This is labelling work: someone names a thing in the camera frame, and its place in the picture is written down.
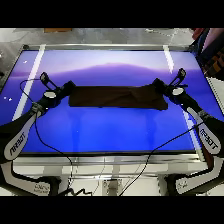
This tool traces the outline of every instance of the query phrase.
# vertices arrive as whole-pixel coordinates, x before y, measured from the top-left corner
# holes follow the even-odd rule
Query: dark towel
[[[69,97],[69,106],[168,109],[163,95],[157,93],[153,85],[76,86]]]

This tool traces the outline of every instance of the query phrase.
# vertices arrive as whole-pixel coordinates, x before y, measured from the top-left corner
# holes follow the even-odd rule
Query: robotic arm
[[[60,180],[56,177],[32,179],[13,171],[13,160],[25,146],[29,130],[36,119],[43,116],[49,108],[58,106],[75,87],[72,81],[61,88],[57,87],[46,73],[42,73],[40,80],[48,88],[43,97],[37,103],[33,103],[31,109],[20,118],[0,126],[0,186],[16,195],[58,195]],[[56,88],[52,90],[48,83]]]
[[[210,116],[197,102],[185,91],[186,85],[180,85],[186,73],[180,69],[176,84],[171,82],[166,85],[163,81],[156,79],[154,85],[156,90],[180,105],[188,112],[199,125],[196,129],[202,143],[202,152],[208,163],[208,169],[192,175],[172,174],[166,178],[169,195],[196,195],[224,182],[224,122]]]

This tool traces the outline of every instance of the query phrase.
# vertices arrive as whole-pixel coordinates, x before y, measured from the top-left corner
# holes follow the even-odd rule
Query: large display screen
[[[38,51],[24,51],[0,96],[0,125],[12,121],[22,92],[21,81],[28,79]],[[77,86],[143,86],[159,78],[170,83],[180,68],[186,70],[187,93],[212,116],[223,114],[189,52],[170,52],[172,69],[164,51],[46,50],[36,77],[46,72],[58,86],[72,80]],[[34,81],[29,96],[38,101],[46,87]],[[43,141],[68,154],[148,153],[186,131],[193,118],[165,97],[168,110],[135,108],[69,107],[68,97],[37,121]],[[23,113],[31,107],[27,99]],[[158,152],[192,152],[200,147],[194,132],[165,145]],[[58,154],[38,139],[34,125],[23,154]]]

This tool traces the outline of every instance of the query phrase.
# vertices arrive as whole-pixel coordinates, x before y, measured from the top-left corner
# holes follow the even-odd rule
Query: folded black fabric
[[[76,86],[69,97],[69,106],[168,109],[163,95],[157,93],[153,85]]]

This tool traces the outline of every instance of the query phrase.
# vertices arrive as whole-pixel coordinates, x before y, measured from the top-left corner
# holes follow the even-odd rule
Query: white circular joint
[[[183,88],[176,88],[176,89],[173,90],[173,95],[174,96],[178,96],[178,95],[180,95],[183,92],[184,92]]]
[[[53,99],[53,98],[56,97],[56,94],[54,92],[45,92],[44,96],[47,97],[47,98]]]

